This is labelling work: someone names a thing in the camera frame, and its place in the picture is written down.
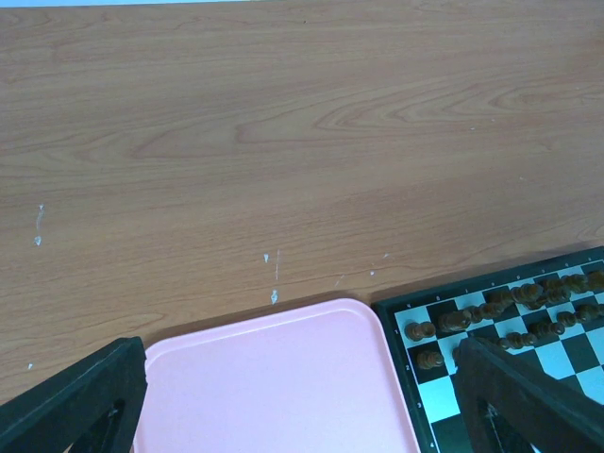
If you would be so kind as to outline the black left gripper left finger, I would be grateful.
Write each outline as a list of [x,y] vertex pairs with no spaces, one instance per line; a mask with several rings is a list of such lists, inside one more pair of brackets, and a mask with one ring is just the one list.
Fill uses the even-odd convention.
[[3,452],[128,452],[147,389],[139,337],[119,338],[1,406]]

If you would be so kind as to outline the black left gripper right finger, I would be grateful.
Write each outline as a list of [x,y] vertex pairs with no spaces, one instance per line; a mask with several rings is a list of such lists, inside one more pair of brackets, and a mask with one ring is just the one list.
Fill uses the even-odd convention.
[[601,452],[603,406],[480,338],[456,352],[454,391],[476,452]]

